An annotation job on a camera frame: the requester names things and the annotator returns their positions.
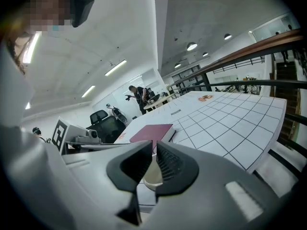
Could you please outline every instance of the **staircase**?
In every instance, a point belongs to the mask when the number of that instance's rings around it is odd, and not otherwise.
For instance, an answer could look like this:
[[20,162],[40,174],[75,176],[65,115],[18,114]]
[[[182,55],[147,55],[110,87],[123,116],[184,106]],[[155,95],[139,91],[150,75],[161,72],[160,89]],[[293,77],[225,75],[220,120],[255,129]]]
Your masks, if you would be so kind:
[[[277,63],[277,79],[278,80],[297,80],[296,68],[293,61],[284,66],[284,63]],[[298,107],[298,89],[285,89],[282,87],[276,87],[275,97],[287,100],[286,113],[295,114]],[[283,121],[283,127],[279,134],[280,137],[289,139],[292,135],[294,122],[292,120],[285,119]]]

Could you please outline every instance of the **fluorescent light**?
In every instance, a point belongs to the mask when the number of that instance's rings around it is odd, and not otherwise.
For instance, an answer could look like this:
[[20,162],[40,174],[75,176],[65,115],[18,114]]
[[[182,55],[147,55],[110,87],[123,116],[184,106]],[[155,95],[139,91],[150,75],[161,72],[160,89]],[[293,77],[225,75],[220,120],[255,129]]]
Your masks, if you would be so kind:
[[31,108],[31,105],[30,105],[30,103],[28,102],[28,104],[27,104],[27,106],[25,107],[25,109],[27,110],[27,109],[30,109]]
[[136,75],[135,77],[133,77],[132,79],[128,80],[127,82],[130,82],[130,81],[134,80],[134,79],[137,78],[138,76],[140,76],[140,75]]
[[82,98],[85,97],[85,96],[87,96],[87,94],[88,94],[93,88],[95,88],[95,85],[92,85],[92,86],[83,94]]
[[24,53],[23,63],[26,63],[26,64],[31,63],[32,54],[34,52],[35,45],[36,45],[37,40],[38,40],[40,35],[41,35],[41,32],[38,32],[38,33],[35,34],[32,42],[30,43],[30,46],[28,47],[28,49]]
[[110,71],[108,71],[105,76],[109,76],[113,71],[115,71],[117,68],[121,67],[122,65],[124,65],[127,61],[123,60],[122,62],[120,62],[118,65],[116,65],[114,68],[112,68]]
[[138,76],[137,78],[135,78],[135,79],[133,79],[132,81],[130,81],[129,83],[131,83],[131,82],[133,82],[133,81],[135,81],[135,80],[137,80],[137,79],[139,79],[141,76]]

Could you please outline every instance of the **maroon book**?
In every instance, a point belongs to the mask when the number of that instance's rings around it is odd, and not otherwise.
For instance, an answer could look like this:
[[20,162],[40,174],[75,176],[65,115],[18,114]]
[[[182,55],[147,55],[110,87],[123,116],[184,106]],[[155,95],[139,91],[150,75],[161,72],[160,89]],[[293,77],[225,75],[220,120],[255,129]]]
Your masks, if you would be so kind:
[[157,141],[168,142],[175,133],[172,127],[173,125],[146,125],[138,133],[136,133],[130,142],[137,142],[141,140],[152,140],[153,141],[153,151],[156,153],[155,147],[157,146]]

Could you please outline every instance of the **wooden handrail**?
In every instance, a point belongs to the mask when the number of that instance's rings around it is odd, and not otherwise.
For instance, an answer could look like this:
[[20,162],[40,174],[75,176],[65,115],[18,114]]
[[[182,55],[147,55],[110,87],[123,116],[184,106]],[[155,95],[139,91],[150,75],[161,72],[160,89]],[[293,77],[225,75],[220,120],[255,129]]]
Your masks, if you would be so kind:
[[299,44],[302,43],[303,39],[304,36],[300,29],[272,36],[260,42],[249,45],[245,48],[242,48],[232,54],[229,54],[209,64],[208,66],[199,69],[198,71],[190,74],[189,76],[186,76],[185,78],[176,81],[175,83],[170,85],[170,87],[182,83],[183,81],[188,80],[190,78],[199,76],[203,73],[210,72],[231,64],[235,64],[243,60],[292,49],[295,46],[299,46]]

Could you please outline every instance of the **grid pattern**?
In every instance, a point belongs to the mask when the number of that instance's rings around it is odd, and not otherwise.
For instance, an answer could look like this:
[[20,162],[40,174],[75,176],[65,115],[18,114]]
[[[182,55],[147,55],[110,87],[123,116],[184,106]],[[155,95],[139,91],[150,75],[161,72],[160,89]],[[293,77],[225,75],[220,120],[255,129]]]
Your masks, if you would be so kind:
[[174,122],[171,142],[225,157],[248,170],[268,146],[285,100],[226,93]]

